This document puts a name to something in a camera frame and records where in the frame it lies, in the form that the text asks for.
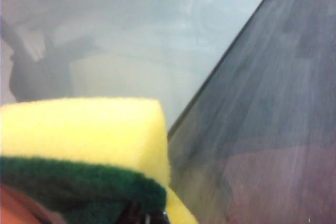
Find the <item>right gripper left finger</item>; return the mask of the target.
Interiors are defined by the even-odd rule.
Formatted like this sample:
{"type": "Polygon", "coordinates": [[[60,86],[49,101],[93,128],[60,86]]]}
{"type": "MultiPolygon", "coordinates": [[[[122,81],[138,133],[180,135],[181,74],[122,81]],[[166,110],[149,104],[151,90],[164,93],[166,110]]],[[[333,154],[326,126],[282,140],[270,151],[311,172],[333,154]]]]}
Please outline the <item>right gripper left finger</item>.
{"type": "Polygon", "coordinates": [[[62,217],[21,192],[1,185],[1,223],[62,223],[62,217]]]}

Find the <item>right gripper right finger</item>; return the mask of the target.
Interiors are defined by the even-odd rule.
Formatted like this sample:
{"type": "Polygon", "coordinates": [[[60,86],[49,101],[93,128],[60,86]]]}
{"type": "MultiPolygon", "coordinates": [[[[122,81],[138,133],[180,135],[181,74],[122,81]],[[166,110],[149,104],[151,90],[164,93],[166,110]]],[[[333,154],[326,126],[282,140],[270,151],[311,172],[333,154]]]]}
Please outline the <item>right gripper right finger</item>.
{"type": "Polygon", "coordinates": [[[139,202],[131,201],[123,209],[123,223],[166,224],[168,215],[165,210],[161,209],[142,211],[139,202]]]}

